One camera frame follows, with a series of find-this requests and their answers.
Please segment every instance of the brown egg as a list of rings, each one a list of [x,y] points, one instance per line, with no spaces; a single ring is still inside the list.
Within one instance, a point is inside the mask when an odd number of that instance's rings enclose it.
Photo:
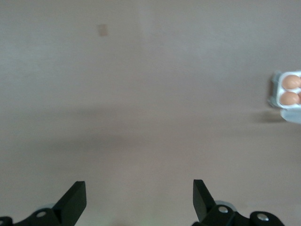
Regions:
[[[285,89],[301,87],[301,78],[297,75],[288,75],[282,80],[282,87]]]
[[[294,105],[300,103],[300,97],[298,94],[293,92],[285,92],[280,97],[280,103],[282,105]]]

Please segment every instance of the egg carton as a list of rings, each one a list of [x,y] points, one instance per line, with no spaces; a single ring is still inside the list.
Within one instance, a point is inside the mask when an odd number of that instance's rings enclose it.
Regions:
[[[269,98],[269,103],[273,107],[281,108],[281,116],[289,121],[301,124],[301,103],[293,104],[293,105],[283,105],[280,102],[281,96],[285,92],[293,92],[296,94],[301,93],[301,88],[295,88],[295,89],[285,89],[282,86],[283,80],[288,75],[297,75],[301,77],[301,71],[295,71],[295,72],[276,72],[275,75],[272,78],[273,82],[273,93],[272,96]]]

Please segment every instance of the metal screw head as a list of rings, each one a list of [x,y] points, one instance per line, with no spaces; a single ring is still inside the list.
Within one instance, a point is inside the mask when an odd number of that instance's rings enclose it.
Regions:
[[[41,217],[43,217],[43,216],[45,216],[45,215],[46,215],[46,212],[45,212],[45,211],[42,211],[42,212],[38,213],[36,216],[37,216],[38,218],[41,218]]]
[[[262,220],[262,221],[269,221],[269,218],[267,215],[263,214],[263,213],[259,213],[257,214],[257,217],[259,220]]]
[[[219,212],[221,212],[221,213],[228,213],[228,212],[229,212],[228,209],[227,209],[226,207],[224,207],[224,206],[220,206],[220,207],[218,208],[218,210],[219,210]]]

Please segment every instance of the small stain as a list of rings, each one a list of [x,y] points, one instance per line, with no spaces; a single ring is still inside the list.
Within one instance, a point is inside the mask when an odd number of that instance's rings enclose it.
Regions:
[[[100,36],[108,36],[108,25],[107,24],[98,25],[98,32]]]

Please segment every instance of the black mechanical arm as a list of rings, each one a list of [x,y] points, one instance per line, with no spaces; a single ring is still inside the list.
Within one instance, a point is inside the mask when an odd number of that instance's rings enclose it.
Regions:
[[[0,217],[0,226],[74,226],[86,205],[86,185],[78,181],[54,207],[40,209],[18,223],[10,217]]]
[[[40,209],[18,223],[0,217],[0,226],[74,226],[86,204],[85,182],[78,181],[52,208]],[[268,212],[253,212],[245,218],[229,205],[217,204],[202,180],[193,182],[193,205],[199,222],[192,226],[284,226]]]
[[[227,205],[217,205],[202,180],[193,182],[193,205],[199,222],[192,226],[284,226],[268,212],[253,212],[248,219]]]

